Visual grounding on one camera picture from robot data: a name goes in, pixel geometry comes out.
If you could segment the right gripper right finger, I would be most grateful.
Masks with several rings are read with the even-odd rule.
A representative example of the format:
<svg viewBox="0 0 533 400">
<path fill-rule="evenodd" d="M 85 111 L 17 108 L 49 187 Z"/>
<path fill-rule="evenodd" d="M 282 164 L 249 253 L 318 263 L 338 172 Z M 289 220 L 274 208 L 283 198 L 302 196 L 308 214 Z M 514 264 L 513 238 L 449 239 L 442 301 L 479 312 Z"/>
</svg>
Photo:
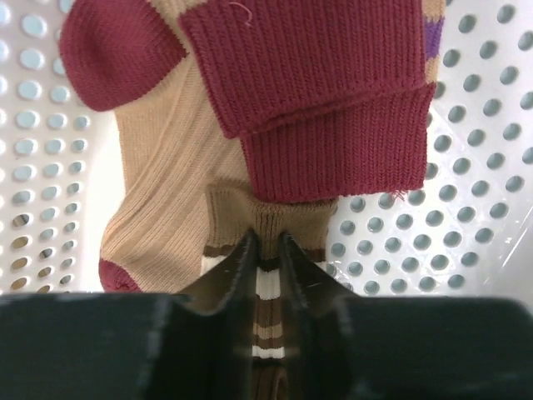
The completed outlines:
<svg viewBox="0 0 533 400">
<path fill-rule="evenodd" d="M 529 399 L 532 316 L 499 297 L 361 297 L 283 233 L 291 399 Z"/>
</svg>

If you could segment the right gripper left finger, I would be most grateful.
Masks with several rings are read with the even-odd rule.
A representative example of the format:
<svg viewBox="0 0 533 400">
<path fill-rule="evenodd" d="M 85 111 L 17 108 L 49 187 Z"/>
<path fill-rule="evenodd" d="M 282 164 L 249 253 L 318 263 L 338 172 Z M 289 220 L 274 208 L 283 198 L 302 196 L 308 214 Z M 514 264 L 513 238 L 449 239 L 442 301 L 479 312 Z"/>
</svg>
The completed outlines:
<svg viewBox="0 0 533 400">
<path fill-rule="evenodd" d="M 4 399 L 248 399 L 257 235 L 176 294 L 1 298 Z"/>
</svg>

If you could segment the brown white striped sock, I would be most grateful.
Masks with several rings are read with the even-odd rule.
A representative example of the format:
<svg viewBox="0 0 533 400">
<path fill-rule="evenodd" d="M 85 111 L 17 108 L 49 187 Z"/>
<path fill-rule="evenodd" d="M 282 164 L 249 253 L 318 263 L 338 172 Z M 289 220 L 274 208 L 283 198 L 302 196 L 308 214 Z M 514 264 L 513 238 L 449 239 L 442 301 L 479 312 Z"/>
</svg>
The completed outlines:
<svg viewBox="0 0 533 400">
<path fill-rule="evenodd" d="M 326 231 L 337 201 L 262 202 L 247 188 L 229 182 L 208 185 L 206 200 L 209 233 L 202 254 L 204 273 L 227 258 L 248 231 L 259 239 L 251 397 L 286 399 L 278 239 L 282 233 L 289 233 L 313 263 L 325 267 Z"/>
</svg>

